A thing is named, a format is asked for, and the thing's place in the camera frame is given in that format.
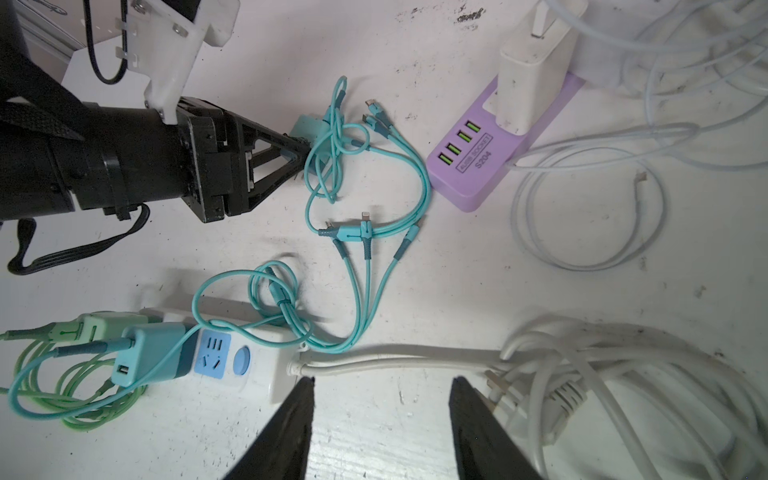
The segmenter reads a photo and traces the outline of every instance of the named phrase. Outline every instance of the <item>coiled white cable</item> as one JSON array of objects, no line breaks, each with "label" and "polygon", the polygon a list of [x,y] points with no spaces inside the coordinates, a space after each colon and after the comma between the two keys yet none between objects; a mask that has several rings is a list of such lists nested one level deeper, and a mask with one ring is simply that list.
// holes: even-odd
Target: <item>coiled white cable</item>
[{"label": "coiled white cable", "polygon": [[[706,127],[699,127],[698,125],[692,123],[656,125],[654,119],[654,100],[667,100],[669,98],[689,95],[704,89],[715,88],[718,85],[726,83],[735,84],[736,79],[743,77],[743,74],[747,71],[747,69],[752,68],[755,64],[762,61],[764,58],[768,58],[768,48],[760,43],[762,40],[768,38],[768,31],[766,30],[766,26],[768,25],[768,2],[765,2],[764,0],[753,0],[753,2],[759,3],[761,5],[758,5],[758,12],[754,14],[753,19],[749,20],[748,22],[737,22],[738,25],[734,26],[735,21],[733,18],[728,17],[728,19],[724,20],[723,23],[731,25],[732,28],[730,30],[727,30],[724,33],[720,33],[718,35],[711,36],[709,38],[705,38],[698,42],[680,44],[671,43],[671,41],[678,36],[683,27],[691,23],[701,12],[715,4],[718,4],[722,0],[703,0],[701,2],[694,2],[690,4],[684,4],[683,2],[680,2],[672,11],[648,25],[635,38],[634,41],[615,38],[595,30],[579,18],[570,14],[568,10],[559,3],[558,0],[544,1],[550,6],[550,8],[552,8],[553,11],[557,12],[561,18],[568,22],[573,28],[577,29],[581,34],[589,35],[598,40],[606,41],[612,44],[614,47],[623,48],[630,52],[629,55],[625,56],[624,62],[622,64],[622,81],[629,91],[640,95],[644,99],[644,116],[648,126],[646,128],[638,128],[632,131],[610,132],[606,134],[576,138],[569,141],[556,142],[553,144],[545,145],[543,147],[531,149],[526,154],[511,158],[507,163],[509,169],[527,174],[523,178],[520,187],[515,193],[511,209],[512,236],[524,250],[528,251],[539,260],[566,270],[595,271],[612,268],[613,266],[620,265],[641,255],[654,242],[654,240],[657,239],[667,218],[667,194],[664,184],[661,181],[659,173],[649,165],[647,160],[665,155],[676,158],[681,162],[691,166],[703,168],[705,170],[723,172],[752,170],[755,168],[768,166],[768,161],[760,161],[753,164],[744,165],[709,164],[703,161],[694,160],[693,158],[683,153],[683,151],[680,149],[685,144],[690,143],[694,138],[699,137],[701,134],[729,127],[754,116],[768,105],[768,97],[762,98],[760,102],[754,107],[734,118],[731,118],[730,120],[721,121]],[[671,22],[677,22],[677,24],[674,26],[674,28],[671,29],[669,34],[666,34],[665,38],[663,38],[660,42],[657,41],[654,43],[650,41],[654,35],[658,35],[659,31],[664,30],[667,27],[667,24]],[[668,56],[670,54],[681,52],[708,51],[708,49],[711,47],[722,45],[724,42],[729,42],[724,52],[714,57],[710,55],[709,58],[703,61],[697,61],[682,67],[663,67],[660,63],[660,59],[665,55]],[[722,61],[734,61],[738,55],[743,54],[745,51],[748,51],[753,55],[749,61],[745,61],[742,65],[737,66],[732,71],[727,73],[723,72],[721,69],[717,69],[718,64],[720,64]],[[628,82],[628,72],[632,65],[639,66],[637,54],[647,55],[649,53],[653,54],[653,61],[652,65],[649,68],[646,68],[647,78],[645,81],[645,86],[642,88],[637,88]],[[720,78],[710,83],[695,86],[688,89],[687,91],[678,91],[678,89],[662,92],[654,91],[659,81],[658,78],[665,73],[675,71],[699,71],[712,67],[716,68]],[[751,91],[759,90],[760,85],[755,87],[755,82],[751,80],[750,82],[750,84],[753,86]],[[609,146],[616,144],[617,142],[649,139],[656,141],[659,146],[640,154],[633,154],[630,151]],[[573,164],[573,160],[577,155],[586,154],[588,152],[595,152],[598,150],[613,150],[620,155],[618,155],[616,158],[605,161],[592,161],[583,164]],[[520,162],[527,157],[541,154],[544,154],[545,156],[533,165],[520,164]],[[568,164],[560,164],[566,160],[568,160]],[[538,237],[533,216],[532,205],[534,203],[535,195],[546,175],[554,172],[573,172],[599,167],[609,167],[616,164],[624,164],[626,162],[637,162],[638,167],[642,171],[646,172],[646,177],[651,177],[658,185],[660,191],[661,215],[652,233],[647,235],[641,234],[639,231],[641,224],[641,211],[640,199],[638,197],[638,181],[636,177],[635,181],[633,182],[635,199],[634,223],[632,231],[624,245],[620,247],[614,255],[607,258],[606,260],[590,265],[569,263],[557,258],[549,249],[545,247],[544,243]],[[640,243],[638,243],[638,238],[647,238],[647,240],[642,240]]]},{"label": "coiled white cable", "polygon": [[[639,333],[633,336],[616,334],[619,329],[626,332],[626,325],[584,326],[588,328],[569,329],[558,336],[523,332],[507,342],[500,355],[514,364],[523,347],[538,353],[538,359],[518,364],[504,378],[531,384],[527,402],[519,404],[528,406],[528,446],[532,462],[544,478],[547,468],[541,442],[541,408],[564,382],[576,382],[600,400],[645,479],[658,480],[660,476],[606,382],[618,382],[638,392],[693,444],[705,473],[685,472],[688,475],[724,480],[752,478],[768,471],[768,403],[741,374],[701,351],[671,343],[671,336],[642,336],[640,333],[647,330],[643,327],[637,326]],[[669,383],[659,376],[647,376],[648,370],[663,372],[698,399],[733,433],[730,446],[719,454],[713,452],[694,426],[692,406],[681,405],[680,398],[670,395]],[[500,393],[505,394],[497,390],[489,398],[498,403]]]},{"label": "coiled white cable", "polygon": [[[568,418],[591,392],[605,407],[643,478],[658,480],[661,476],[653,459],[607,387],[607,383],[615,382],[648,401],[677,429],[680,439],[690,443],[699,463],[679,461],[671,465],[682,473],[691,478],[726,480],[768,472],[768,402],[763,395],[734,369],[667,333],[642,326],[573,320],[557,334],[524,330],[513,335],[495,362],[462,360],[461,350],[450,350],[441,357],[412,354],[376,358],[378,355],[367,353],[325,362],[297,361],[289,371],[307,376],[403,368],[485,371],[492,388],[488,403],[497,418],[501,413],[506,415],[503,410],[510,403],[519,411],[527,409],[499,419],[515,441],[521,440],[516,433],[527,439],[531,462],[544,478],[548,473],[543,439],[555,442]],[[507,386],[499,388],[491,377],[503,378]],[[690,395],[678,395],[683,391]],[[505,397],[511,401],[503,402]],[[712,449],[708,443],[711,439],[705,439],[700,424],[704,417],[694,416],[695,405],[688,403],[693,399],[732,432],[732,439],[720,452]],[[553,415],[564,418],[552,422]],[[524,422],[524,428],[513,429],[512,421]],[[544,430],[553,425],[560,426],[554,435]]]}]

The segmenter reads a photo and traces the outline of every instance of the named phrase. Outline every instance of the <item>white cable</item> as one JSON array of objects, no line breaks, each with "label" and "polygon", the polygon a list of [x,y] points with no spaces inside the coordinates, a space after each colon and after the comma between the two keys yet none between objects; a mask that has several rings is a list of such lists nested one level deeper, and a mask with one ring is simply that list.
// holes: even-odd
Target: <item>white cable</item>
[{"label": "white cable", "polygon": [[[703,468],[691,467],[689,462],[675,464],[678,468],[683,465],[684,473],[691,478],[725,480],[753,477],[759,465],[768,472],[768,432],[763,431],[768,425],[768,402],[729,366],[676,337],[639,326],[574,323],[559,335],[560,338],[536,331],[518,333],[502,348],[499,362],[422,356],[385,359],[360,356],[358,359],[346,358],[342,360],[344,363],[295,362],[289,369],[294,375],[307,376],[394,368],[445,368],[472,372],[495,370],[516,388],[513,400],[504,401],[505,408],[512,406],[514,409],[517,405],[518,409],[527,409],[527,415],[518,415],[515,419],[526,419],[528,422],[522,432],[528,436],[531,461],[543,478],[547,478],[547,468],[542,439],[546,435],[548,442],[555,441],[564,427],[563,422],[553,421],[551,409],[555,409],[555,415],[566,415],[567,420],[574,408],[584,401],[578,400],[564,411],[561,404],[553,402],[554,395],[559,389],[578,385],[577,391],[592,391],[601,402],[643,478],[658,480],[660,476],[650,456],[607,388],[606,382],[617,382],[647,400],[678,430],[680,438],[691,444]],[[690,418],[690,406],[681,404],[682,399],[669,396],[672,393],[669,391],[670,384],[660,382],[657,376],[646,377],[638,372],[649,368],[677,381],[693,396],[686,397],[686,401],[698,399],[732,432],[733,441],[720,452],[720,457],[696,429],[695,425],[701,419],[694,422]],[[521,385],[525,387],[527,382],[530,389],[520,390]],[[521,399],[520,395],[525,396],[525,391],[529,393]],[[492,390],[488,399],[501,405],[503,395],[503,392]],[[554,437],[552,432],[542,430],[545,418],[548,419],[545,423],[548,428],[559,429]]]},{"label": "white cable", "polygon": [[[640,474],[643,475],[645,480],[661,480],[659,472],[656,470],[654,463],[650,460],[648,453],[645,451],[645,447],[637,437],[637,433],[634,431],[632,424],[630,424],[627,415],[624,410],[621,409],[616,398],[600,379],[594,368],[584,359],[584,357],[573,350],[566,342],[561,341],[557,337],[543,332],[526,332],[520,336],[515,337],[503,350],[500,358],[507,361],[521,346],[526,343],[537,343],[539,345],[546,345],[552,348],[554,351],[563,356],[579,371],[584,377],[584,382],[587,386],[594,391],[600,403],[605,408],[605,412],[611,418],[611,421],[616,426],[616,430],[619,432],[619,436],[624,440],[624,444],[627,447],[627,451],[634,460],[637,469]],[[546,475],[546,472],[539,472],[542,476]]]},{"label": "white cable", "polygon": [[[510,339],[499,355],[502,360],[511,361],[514,365],[504,378],[509,382],[517,382],[518,391],[520,382],[531,382],[527,402],[520,402],[520,406],[528,409],[527,421],[530,423],[527,432],[531,459],[544,478],[547,478],[547,472],[546,467],[541,466],[546,465],[541,445],[542,432],[537,430],[541,428],[541,407],[546,396],[568,382],[577,382],[584,390],[592,390],[606,407],[644,478],[653,478],[649,475],[654,473],[647,465],[637,463],[638,458],[644,460],[641,454],[644,452],[641,450],[642,444],[639,439],[635,442],[632,438],[631,432],[634,430],[631,430],[632,426],[626,417],[611,411],[616,408],[621,410],[621,407],[612,405],[615,398],[606,395],[608,390],[605,382],[613,381],[626,385],[664,415],[680,432],[681,438],[689,441],[694,447],[704,466],[700,473],[703,472],[708,478],[724,480],[751,476],[757,468],[756,461],[764,469],[768,469],[768,439],[766,432],[761,430],[768,425],[768,402],[738,372],[701,352],[692,350],[689,346],[683,348],[679,344],[664,342],[659,336],[649,337],[653,343],[658,343],[657,346],[649,346],[631,336],[622,338],[612,333],[610,329],[617,328],[615,326],[600,325],[592,328],[604,329],[605,334],[601,335],[594,330],[572,330],[563,333],[563,338],[556,339],[540,332],[523,332]],[[533,351],[538,352],[538,359],[528,358],[524,362],[516,362],[515,359],[521,355],[519,350],[524,346],[535,349]],[[560,364],[560,356],[566,359],[565,364]],[[735,435],[735,442],[722,452],[723,463],[720,463],[717,454],[694,428],[694,424],[686,418],[687,407],[678,407],[663,393],[669,385],[659,383],[655,377],[646,379],[640,376],[637,373],[640,367],[658,369],[668,378],[676,380]],[[705,383],[711,384],[714,389],[710,391],[705,388]],[[498,393],[489,398],[498,401]],[[696,472],[686,473],[693,478],[701,478]]]},{"label": "white cable", "polygon": [[[694,138],[700,136],[703,133],[719,130],[737,124],[741,121],[745,121],[747,118],[752,117],[759,111],[762,111],[768,105],[768,96],[766,96],[755,107],[752,107],[747,112],[738,115],[735,118],[731,118],[727,121],[722,121],[707,127],[699,127],[692,123],[681,124],[667,124],[667,125],[655,125],[654,123],[654,99],[668,99],[677,98],[684,95],[695,94],[704,89],[711,89],[719,84],[737,84],[739,79],[747,78],[744,73],[747,69],[752,68],[758,61],[768,57],[768,48],[762,46],[759,40],[768,35],[766,25],[768,25],[768,9],[763,8],[758,15],[753,15],[753,19],[749,22],[742,22],[741,25],[733,26],[733,19],[729,20],[730,30],[725,33],[714,35],[698,42],[692,42],[688,44],[670,44],[669,41],[678,34],[678,32],[685,25],[689,24],[701,11],[705,8],[709,8],[721,0],[704,0],[702,2],[695,2],[693,4],[681,7],[682,3],[678,3],[675,8],[665,15],[659,17],[656,21],[652,22],[643,31],[638,34],[634,41],[626,41],[620,38],[614,38],[610,35],[606,35],[599,32],[579,18],[573,16],[565,7],[563,7],[558,0],[545,0],[549,7],[557,12],[567,23],[573,28],[577,29],[584,35],[589,35],[598,40],[606,41],[616,48],[623,48],[624,50],[640,53],[655,54],[653,58],[653,64],[647,73],[647,79],[645,87],[642,91],[637,90],[634,86],[627,84],[627,77],[629,72],[629,60],[633,58],[632,55],[627,55],[622,62],[621,74],[622,82],[636,91],[638,94],[642,94],[644,100],[644,116],[648,127],[645,129],[635,129],[631,134],[626,131],[610,132],[607,134],[591,135],[588,137],[577,138],[569,141],[556,142],[553,144],[545,145],[531,149],[529,152],[519,155],[517,157],[510,158],[507,161],[507,166],[510,170],[521,171],[527,173],[522,179],[520,186],[515,192],[515,196],[512,201],[511,208],[511,228],[512,236],[515,242],[520,245],[523,250],[529,252],[539,260],[546,262],[552,266],[562,268],[565,270],[573,271],[597,271],[612,268],[614,266],[626,263],[629,260],[640,256],[660,235],[661,229],[664,226],[664,222],[667,218],[667,193],[665,191],[664,184],[661,181],[660,175],[646,162],[646,160],[652,157],[668,156],[676,158],[679,161],[703,168],[711,171],[723,171],[723,172],[735,172],[743,170],[752,170],[755,168],[768,167],[768,161],[756,162],[753,164],[744,165],[719,165],[708,164],[706,162],[697,161],[684,154],[680,147],[690,143]],[[648,43],[648,40],[652,35],[657,34],[662,27],[668,22],[679,18],[680,21],[674,26],[670,33],[666,34],[666,37],[661,43]],[[662,68],[660,65],[661,55],[687,52],[687,51],[702,51],[719,43],[729,40],[740,40],[740,44],[733,48],[726,48],[726,51],[716,56],[715,58],[708,58],[704,61],[699,61],[683,67],[674,68]],[[759,51],[753,58],[742,65],[734,68],[732,71],[723,73],[717,69],[717,65],[724,60],[734,59],[740,52],[747,50],[752,51],[754,48],[758,48]],[[714,66],[716,72],[720,76],[717,80],[702,84],[693,88],[689,88],[683,91],[667,91],[657,93],[654,89],[657,85],[657,74],[669,71],[691,71],[691,70],[703,70],[707,67]],[[751,81],[750,90],[759,90],[759,85],[755,85],[754,81]],[[606,144],[615,144],[619,141],[636,141],[643,139],[651,139],[658,143],[658,147],[635,154],[630,151],[608,147]],[[618,152],[619,155],[616,158],[612,158],[604,161],[590,161],[582,164],[568,164],[563,165],[561,162],[573,159],[577,155],[586,154],[596,150],[608,150]],[[526,157],[533,155],[541,155],[543,158],[533,165],[520,165],[520,161]],[[545,179],[545,176],[550,173],[556,172],[573,172],[581,170],[589,170],[594,168],[610,167],[612,165],[623,164],[626,162],[637,162],[642,170],[646,171],[652,180],[659,187],[660,200],[661,200],[661,214],[660,219],[654,227],[652,233],[641,233],[639,231],[641,225],[641,211],[640,211],[640,199],[638,197],[638,182],[633,183],[634,199],[635,199],[635,215],[632,230],[626,240],[626,242],[617,250],[617,252],[598,263],[593,264],[577,264],[569,263],[557,258],[549,249],[544,245],[541,239],[538,237],[534,214],[533,204],[535,201],[536,192],[541,185],[541,182]],[[525,215],[522,216],[519,211],[523,208]],[[525,218],[525,228],[521,227],[523,223],[521,217]]]},{"label": "white cable", "polygon": [[[699,51],[703,48],[711,47],[712,45],[716,45],[723,41],[733,40],[735,38],[739,38],[742,35],[748,35],[749,32],[754,31],[756,28],[764,28],[765,24],[768,22],[768,12],[763,12],[757,16],[757,18],[746,22],[739,28],[734,28],[720,35],[714,35],[702,41],[685,44],[659,45],[654,43],[629,41],[624,40],[623,38],[607,35],[602,31],[592,28],[588,23],[570,13],[568,9],[565,8],[558,0],[544,1],[547,2],[549,8],[554,10],[563,20],[565,20],[573,28],[576,28],[582,34],[608,43],[609,45],[613,45],[615,48],[622,48],[629,51],[642,51],[647,53],[682,53],[686,51]],[[678,12],[677,14],[690,15],[705,5],[710,5],[719,1],[721,0],[706,0],[705,2],[699,2],[682,12]]]},{"label": "white cable", "polygon": [[493,364],[483,362],[463,362],[461,360],[430,359],[419,357],[376,359],[352,361],[336,365],[307,365],[294,363],[289,366],[291,375],[303,376],[331,376],[344,373],[367,372],[381,369],[454,369],[484,372],[488,369],[496,369]]}]

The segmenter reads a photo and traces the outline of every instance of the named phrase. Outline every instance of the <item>teal charging cable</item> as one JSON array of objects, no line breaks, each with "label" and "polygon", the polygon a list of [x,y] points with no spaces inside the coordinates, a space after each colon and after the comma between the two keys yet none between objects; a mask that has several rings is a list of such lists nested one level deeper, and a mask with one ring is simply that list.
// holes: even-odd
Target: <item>teal charging cable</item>
[{"label": "teal charging cable", "polygon": [[[344,115],[341,112],[341,104],[346,95],[346,85],[346,77],[341,77],[336,82],[336,86],[333,89],[333,95],[331,96],[331,103],[323,117],[323,121],[329,125],[329,129],[315,140],[310,153],[307,155],[306,163],[304,164],[304,184],[310,192],[310,197],[307,199],[306,207],[304,209],[304,220],[306,221],[308,228],[314,233],[321,237],[330,237],[333,239],[333,243],[344,262],[355,298],[356,315],[352,332],[347,338],[337,343],[329,342],[314,335],[314,326],[312,322],[301,317],[296,311],[296,296],[298,295],[296,275],[285,263],[276,261],[267,262],[255,270],[233,270],[220,273],[203,283],[192,299],[192,313],[199,324],[214,330],[238,332],[260,345],[282,347],[303,344],[313,350],[323,353],[346,352],[357,343],[370,326],[373,317],[376,315],[376,311],[379,308],[379,303],[387,281],[389,280],[389,276],[392,274],[392,271],[402,258],[402,255],[419,232],[417,222],[426,212],[426,209],[429,206],[429,201],[431,200],[432,192],[429,185],[429,175],[427,174],[422,158],[416,153],[413,146],[411,146],[411,144],[409,144],[397,131],[387,117],[386,112],[384,112],[378,103],[375,101],[366,102],[372,117],[366,116],[363,118],[363,124],[345,122]],[[399,154],[372,147],[370,144],[371,137],[369,129],[390,140],[403,153]],[[349,130],[362,132],[365,139],[360,141],[345,136],[344,132]],[[321,157],[319,154],[323,149],[329,151],[328,158],[325,158],[324,156]],[[372,151],[377,154],[395,158],[396,160],[406,162],[412,167],[419,175],[422,185],[422,193],[419,202],[403,218],[385,226],[374,227],[371,223],[370,216],[367,213],[363,213],[359,226],[334,227],[333,225],[329,225],[328,228],[323,230],[315,228],[310,220],[310,210],[314,200],[321,197],[328,200],[329,203],[334,204],[344,179],[342,163],[343,155],[358,155],[364,151]],[[317,185],[315,186],[313,186],[310,181],[312,176],[317,177]],[[371,243],[373,242],[373,239],[390,237],[406,230],[407,234],[401,243],[400,249],[397,251],[394,258],[392,258],[392,262],[384,272],[375,295],[372,296]],[[344,247],[345,242],[361,242],[363,246],[363,255],[366,262],[366,281],[363,289],[362,302],[360,301],[358,281],[352,268],[352,263],[349,260],[349,255]],[[272,268],[273,266],[290,280],[290,284],[275,276]],[[218,320],[216,323],[207,322],[200,316],[197,310],[197,304],[203,291],[205,291],[208,286],[223,278],[242,275],[249,277],[249,299],[253,308],[262,316],[267,316],[267,323],[289,328],[296,336],[295,340],[284,343],[267,342],[232,323],[224,322],[223,320]],[[263,280],[269,281],[270,293],[280,309],[279,313],[270,315],[270,312],[267,311],[260,302],[258,291],[259,284]]]}]

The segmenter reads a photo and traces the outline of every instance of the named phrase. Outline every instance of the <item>black cable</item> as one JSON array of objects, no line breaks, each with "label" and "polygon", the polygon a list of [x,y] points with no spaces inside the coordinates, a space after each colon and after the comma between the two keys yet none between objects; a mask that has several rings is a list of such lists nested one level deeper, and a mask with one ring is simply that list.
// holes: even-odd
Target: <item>black cable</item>
[{"label": "black cable", "polygon": [[10,262],[8,262],[8,271],[14,275],[28,275],[54,266],[64,265],[65,263],[92,257],[105,251],[112,245],[115,245],[119,240],[124,239],[128,235],[141,230],[147,223],[147,220],[149,220],[149,207],[145,204],[141,204],[139,218],[136,219],[136,223],[134,223],[134,226],[132,226],[129,231],[98,242],[89,243],[88,245],[80,245],[79,247],[62,250],[61,252],[50,253],[34,259],[28,266],[24,266],[24,255],[27,253],[27,249],[32,243],[32,237],[35,235],[37,222],[32,218],[22,218],[18,221],[18,229],[16,233],[18,237],[18,253]]},{"label": "black cable", "polygon": [[[107,85],[114,85],[123,79],[125,71],[128,69],[128,59],[125,58],[128,52],[128,32],[123,28],[123,60],[120,62],[120,69],[112,78],[104,78],[104,75],[98,69],[96,62],[96,51],[94,50],[94,32],[91,22],[91,0],[83,0],[83,13],[85,15],[85,41],[88,44],[88,57],[91,59],[91,67],[99,80]],[[128,0],[120,0],[120,13],[123,24],[128,19]]]}]

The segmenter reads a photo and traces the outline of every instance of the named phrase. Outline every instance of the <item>black strap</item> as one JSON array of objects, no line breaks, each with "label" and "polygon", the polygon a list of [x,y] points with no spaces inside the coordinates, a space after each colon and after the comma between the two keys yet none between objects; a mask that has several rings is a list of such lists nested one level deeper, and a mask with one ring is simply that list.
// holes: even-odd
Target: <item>black strap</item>
[{"label": "black strap", "polygon": [[79,247],[62,250],[61,252],[50,253],[49,255],[34,259],[29,266],[24,266],[24,255],[27,253],[27,249],[32,243],[32,237],[35,235],[35,229],[38,224],[35,222],[35,219],[22,218],[18,221],[18,253],[10,262],[8,262],[8,271],[14,275],[29,275],[30,273],[39,272],[40,270],[46,270],[54,266],[64,265],[65,263],[92,257],[105,251],[112,245],[115,245],[118,241],[128,235],[141,230],[147,223],[147,220],[149,220],[149,207],[145,204],[141,204],[139,218],[136,219],[136,223],[134,223],[134,226],[132,226],[129,231],[105,240],[89,243],[88,245],[80,245]]}]

